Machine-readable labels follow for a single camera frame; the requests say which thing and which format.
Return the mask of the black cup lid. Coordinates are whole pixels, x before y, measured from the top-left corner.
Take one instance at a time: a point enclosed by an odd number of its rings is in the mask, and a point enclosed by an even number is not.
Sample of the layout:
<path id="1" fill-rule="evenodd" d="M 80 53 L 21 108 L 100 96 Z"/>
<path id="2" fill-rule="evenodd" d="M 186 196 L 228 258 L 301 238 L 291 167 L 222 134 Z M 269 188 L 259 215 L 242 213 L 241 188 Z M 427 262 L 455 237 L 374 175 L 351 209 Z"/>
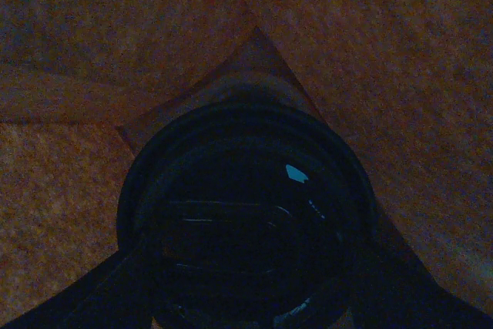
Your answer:
<path id="1" fill-rule="evenodd" d="M 193 110 L 142 148 L 122 191 L 119 248 L 156 243 L 165 328 L 325 328 L 350 306 L 376 199 L 352 149 L 275 103 Z"/>

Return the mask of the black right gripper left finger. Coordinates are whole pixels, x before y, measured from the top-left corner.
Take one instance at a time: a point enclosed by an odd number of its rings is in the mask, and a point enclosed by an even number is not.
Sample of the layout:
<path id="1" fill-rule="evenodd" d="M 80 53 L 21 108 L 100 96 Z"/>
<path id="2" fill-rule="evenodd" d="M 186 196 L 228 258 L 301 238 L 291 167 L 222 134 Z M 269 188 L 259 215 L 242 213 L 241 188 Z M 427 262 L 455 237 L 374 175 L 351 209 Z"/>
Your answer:
<path id="1" fill-rule="evenodd" d="M 119 250 L 4 328 L 150 328 L 151 258 L 144 243 Z"/>

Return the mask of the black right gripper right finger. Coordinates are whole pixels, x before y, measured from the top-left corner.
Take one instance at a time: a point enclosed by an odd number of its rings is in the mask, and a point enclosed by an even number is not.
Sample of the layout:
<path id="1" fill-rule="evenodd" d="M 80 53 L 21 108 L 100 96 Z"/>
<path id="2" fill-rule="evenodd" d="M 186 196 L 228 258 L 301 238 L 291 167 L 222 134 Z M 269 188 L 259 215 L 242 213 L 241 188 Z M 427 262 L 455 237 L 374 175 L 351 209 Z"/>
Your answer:
<path id="1" fill-rule="evenodd" d="M 350 238 L 357 328 L 491 328 L 492 317 L 440 287 L 394 230 Z"/>

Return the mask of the brown paper bag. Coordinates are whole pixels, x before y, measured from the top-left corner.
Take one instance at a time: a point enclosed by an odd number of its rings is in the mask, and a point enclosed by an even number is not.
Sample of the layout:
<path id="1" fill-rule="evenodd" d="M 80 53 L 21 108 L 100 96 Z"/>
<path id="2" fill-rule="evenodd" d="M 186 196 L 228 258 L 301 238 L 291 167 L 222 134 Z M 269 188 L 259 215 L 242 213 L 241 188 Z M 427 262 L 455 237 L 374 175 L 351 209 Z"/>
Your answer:
<path id="1" fill-rule="evenodd" d="M 492 0 L 1 0 L 1 319 L 116 248 L 118 126 L 260 29 L 438 283 L 492 310 Z"/>

